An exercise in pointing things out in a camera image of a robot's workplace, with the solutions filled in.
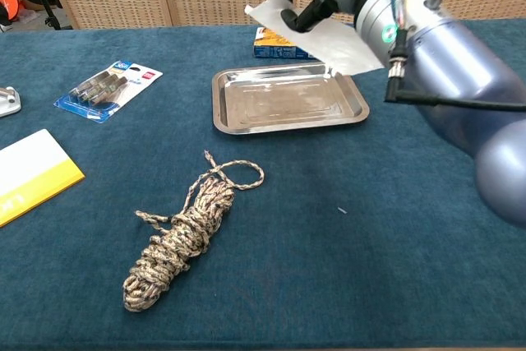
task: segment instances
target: metal tray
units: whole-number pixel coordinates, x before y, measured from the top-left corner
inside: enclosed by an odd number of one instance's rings
[[[241,135],[361,122],[369,106],[322,62],[225,70],[212,81],[214,125]]]

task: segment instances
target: black cable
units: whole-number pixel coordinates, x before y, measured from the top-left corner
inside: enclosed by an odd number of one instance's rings
[[[395,103],[416,104],[425,106],[453,106],[465,109],[493,110],[493,111],[511,111],[526,112],[526,104],[499,103],[485,100],[466,100],[466,99],[449,99],[441,96],[419,94],[407,90],[399,90],[395,96]]]
[[[399,104],[415,104],[424,106],[452,106],[464,109],[479,109],[491,111],[526,112],[526,104],[499,103],[485,100],[450,99],[437,95],[421,94],[404,90],[405,64],[408,59],[408,31],[398,28],[396,42],[390,55],[389,80],[385,92],[385,102]]]

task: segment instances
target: rope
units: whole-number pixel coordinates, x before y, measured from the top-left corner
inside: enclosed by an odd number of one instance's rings
[[[233,202],[234,189],[245,191],[259,187],[265,178],[263,169],[247,160],[233,160],[217,165],[212,155],[205,151],[212,169],[203,173],[188,189],[187,199],[179,214],[172,217],[136,211],[147,224],[161,233],[150,238],[141,258],[130,269],[124,281],[124,307],[131,312],[140,312],[151,307],[162,292],[167,291],[173,277],[190,266],[187,261],[206,252],[210,237],[219,229],[221,218]],[[236,184],[223,172],[234,165],[245,165],[255,169],[260,177],[252,184]],[[190,206],[191,197],[197,187],[199,192]],[[160,224],[170,222],[167,230]]]

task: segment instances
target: floor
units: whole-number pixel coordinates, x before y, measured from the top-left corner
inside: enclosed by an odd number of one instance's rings
[[[49,26],[46,26],[45,24],[45,20],[48,17],[48,14],[46,12],[37,12],[37,13],[38,13],[37,18],[25,24],[19,21],[15,21],[12,23],[11,26],[6,26],[4,28],[4,29],[7,28],[6,33],[25,32],[25,31],[31,31],[31,30],[53,30],[53,28],[50,28]],[[67,18],[66,12],[63,9],[54,8],[53,14],[57,16],[58,21],[60,22],[60,26],[70,25],[70,21]]]

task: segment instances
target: metal bracket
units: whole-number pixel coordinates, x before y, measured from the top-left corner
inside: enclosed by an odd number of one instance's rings
[[[21,108],[20,96],[12,86],[0,88],[0,117],[16,113]]]

